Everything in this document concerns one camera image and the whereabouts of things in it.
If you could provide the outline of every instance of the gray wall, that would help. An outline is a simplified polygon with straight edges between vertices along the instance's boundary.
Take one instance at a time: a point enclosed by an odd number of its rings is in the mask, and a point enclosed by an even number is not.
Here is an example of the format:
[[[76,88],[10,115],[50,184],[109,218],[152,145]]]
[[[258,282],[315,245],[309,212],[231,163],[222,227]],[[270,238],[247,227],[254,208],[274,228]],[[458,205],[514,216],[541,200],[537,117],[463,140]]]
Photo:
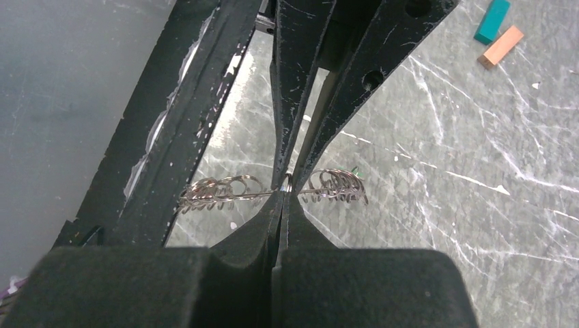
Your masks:
[[[0,3],[0,288],[74,219],[174,1]]]

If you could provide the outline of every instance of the metal coil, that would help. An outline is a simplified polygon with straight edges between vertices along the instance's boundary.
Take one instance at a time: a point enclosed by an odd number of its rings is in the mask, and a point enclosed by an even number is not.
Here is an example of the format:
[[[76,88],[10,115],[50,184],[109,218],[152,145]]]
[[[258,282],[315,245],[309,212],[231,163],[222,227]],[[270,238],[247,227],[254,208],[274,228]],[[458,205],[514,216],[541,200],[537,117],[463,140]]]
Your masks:
[[[304,202],[320,202],[322,199],[337,202],[363,201],[368,205],[366,190],[362,180],[352,172],[344,169],[317,169],[310,176],[308,189],[302,190]],[[253,201],[256,205],[273,191],[254,176],[233,176],[221,180],[205,178],[185,188],[179,199],[179,209],[182,214],[190,210],[223,210],[225,205],[233,209],[235,201]]]

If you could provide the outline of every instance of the teal eraser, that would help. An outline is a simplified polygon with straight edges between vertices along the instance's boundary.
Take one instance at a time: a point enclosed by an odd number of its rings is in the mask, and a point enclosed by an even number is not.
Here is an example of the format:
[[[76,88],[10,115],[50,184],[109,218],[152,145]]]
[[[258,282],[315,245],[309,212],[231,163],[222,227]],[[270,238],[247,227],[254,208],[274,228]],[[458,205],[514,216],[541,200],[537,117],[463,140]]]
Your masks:
[[[483,44],[490,44],[496,38],[500,24],[505,19],[507,12],[511,7],[511,3],[506,0],[493,0],[487,13],[483,17],[483,21],[479,25],[479,29],[475,34],[475,40]]]

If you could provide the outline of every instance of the scratched gray table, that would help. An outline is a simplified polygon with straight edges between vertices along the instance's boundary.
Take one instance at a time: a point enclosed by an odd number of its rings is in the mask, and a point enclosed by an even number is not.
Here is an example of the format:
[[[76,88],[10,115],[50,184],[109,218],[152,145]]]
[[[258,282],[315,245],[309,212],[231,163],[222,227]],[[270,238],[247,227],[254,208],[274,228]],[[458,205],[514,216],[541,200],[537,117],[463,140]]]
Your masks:
[[[487,71],[472,35],[488,3],[463,0],[322,157],[320,168],[359,166],[370,205],[305,209],[340,247],[449,254],[482,327],[577,327],[579,4],[513,1],[501,31],[516,24],[526,36]],[[252,41],[194,180],[250,174],[268,185],[271,46],[264,34]],[[256,210],[182,215],[170,245],[213,245]]]

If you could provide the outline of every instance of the orange block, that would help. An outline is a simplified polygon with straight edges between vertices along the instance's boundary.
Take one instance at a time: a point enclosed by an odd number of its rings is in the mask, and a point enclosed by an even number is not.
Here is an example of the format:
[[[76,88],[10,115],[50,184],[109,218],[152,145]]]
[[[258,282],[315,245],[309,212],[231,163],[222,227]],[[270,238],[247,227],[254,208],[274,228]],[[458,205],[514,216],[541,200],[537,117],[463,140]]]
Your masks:
[[[479,62],[488,70],[495,67],[523,36],[523,32],[515,25],[509,27],[509,29],[479,57]]]

